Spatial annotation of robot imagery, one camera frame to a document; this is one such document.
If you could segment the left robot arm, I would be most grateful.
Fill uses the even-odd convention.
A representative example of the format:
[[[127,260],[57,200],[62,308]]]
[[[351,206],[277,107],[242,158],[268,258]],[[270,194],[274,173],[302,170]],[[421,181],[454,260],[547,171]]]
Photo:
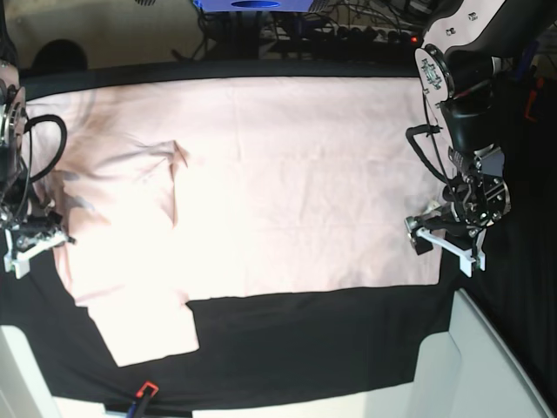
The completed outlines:
[[[487,229],[511,209],[507,178],[536,158],[527,136],[556,125],[556,83],[533,66],[555,21],[553,1],[446,1],[427,24],[414,53],[426,121],[406,138],[447,149],[424,159],[443,203],[406,219],[417,254],[439,246],[466,275],[485,268]]]

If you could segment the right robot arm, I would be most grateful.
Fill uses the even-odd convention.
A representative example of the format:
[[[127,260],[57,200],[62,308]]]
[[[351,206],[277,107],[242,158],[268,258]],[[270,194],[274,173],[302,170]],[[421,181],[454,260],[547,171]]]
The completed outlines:
[[[22,154],[23,141],[32,146],[32,130],[42,123],[53,123],[60,141],[50,163],[32,174],[33,149]],[[50,174],[67,144],[67,128],[58,116],[47,114],[31,118],[26,111],[26,91],[20,84],[17,49],[7,29],[5,8],[1,8],[1,230],[5,235],[3,266],[19,280],[30,272],[30,261],[38,254],[74,239],[54,210],[53,199],[40,199],[34,184]]]

